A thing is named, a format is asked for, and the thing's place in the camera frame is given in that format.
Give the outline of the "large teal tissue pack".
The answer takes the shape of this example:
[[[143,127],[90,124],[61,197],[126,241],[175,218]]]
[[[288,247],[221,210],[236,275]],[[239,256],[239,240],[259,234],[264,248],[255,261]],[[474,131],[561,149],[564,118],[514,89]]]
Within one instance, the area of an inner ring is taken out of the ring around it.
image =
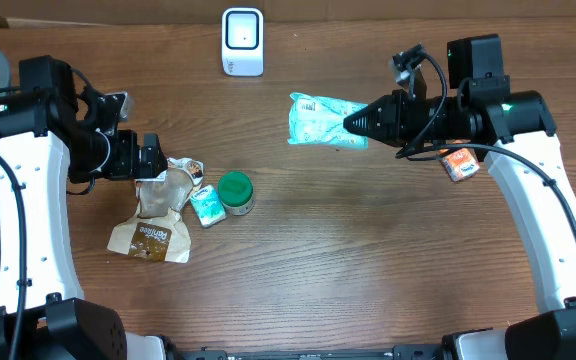
[[[289,116],[290,145],[325,145],[367,150],[368,138],[344,128],[344,119],[366,107],[343,99],[293,92]]]

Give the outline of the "orange tissue pack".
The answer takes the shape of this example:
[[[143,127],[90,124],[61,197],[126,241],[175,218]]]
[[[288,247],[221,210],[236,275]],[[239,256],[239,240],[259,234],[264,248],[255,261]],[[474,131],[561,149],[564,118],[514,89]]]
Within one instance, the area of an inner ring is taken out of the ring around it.
[[[480,170],[479,162],[466,148],[439,150],[438,156],[453,182],[470,178]]]

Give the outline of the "brown bread bag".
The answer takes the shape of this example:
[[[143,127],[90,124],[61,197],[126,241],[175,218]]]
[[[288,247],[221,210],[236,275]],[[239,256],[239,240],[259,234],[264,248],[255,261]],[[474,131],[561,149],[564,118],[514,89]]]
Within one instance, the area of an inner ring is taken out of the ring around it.
[[[108,250],[158,262],[189,260],[191,238],[182,210],[203,182],[204,164],[191,158],[170,158],[167,165],[157,177],[135,182],[136,211],[113,228]]]

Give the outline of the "small teal tissue pack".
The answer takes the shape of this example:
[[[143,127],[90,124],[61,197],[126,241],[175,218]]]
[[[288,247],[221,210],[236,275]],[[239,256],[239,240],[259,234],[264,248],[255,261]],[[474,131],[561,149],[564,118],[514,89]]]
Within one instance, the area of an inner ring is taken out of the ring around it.
[[[217,190],[212,185],[202,187],[191,195],[190,202],[204,228],[211,227],[227,218]]]

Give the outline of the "green lid jar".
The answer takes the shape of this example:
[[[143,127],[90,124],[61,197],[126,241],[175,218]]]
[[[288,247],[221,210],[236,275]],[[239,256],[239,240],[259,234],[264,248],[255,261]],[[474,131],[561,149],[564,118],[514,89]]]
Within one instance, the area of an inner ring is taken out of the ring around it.
[[[217,192],[222,205],[231,215],[245,215],[254,207],[254,186],[243,172],[233,171],[224,174],[219,179]]]

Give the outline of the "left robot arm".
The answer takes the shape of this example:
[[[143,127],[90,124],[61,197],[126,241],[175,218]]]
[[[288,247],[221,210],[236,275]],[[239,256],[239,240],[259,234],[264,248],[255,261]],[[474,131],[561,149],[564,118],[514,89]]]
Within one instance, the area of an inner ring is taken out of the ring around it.
[[[123,130],[128,95],[77,89],[79,70],[22,60],[0,89],[0,359],[173,359],[161,335],[127,331],[76,275],[69,184],[141,180],[167,167],[158,137]]]

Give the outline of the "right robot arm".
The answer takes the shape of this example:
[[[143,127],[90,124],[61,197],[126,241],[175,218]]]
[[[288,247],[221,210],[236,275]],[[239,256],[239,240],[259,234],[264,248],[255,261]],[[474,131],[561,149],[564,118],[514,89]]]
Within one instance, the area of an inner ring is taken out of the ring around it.
[[[390,61],[398,89],[344,119],[355,135],[425,161],[471,149],[507,202],[529,259],[538,312],[503,329],[446,335],[425,359],[576,359],[576,197],[544,98],[513,92],[496,34],[451,41],[428,98],[422,45]]]

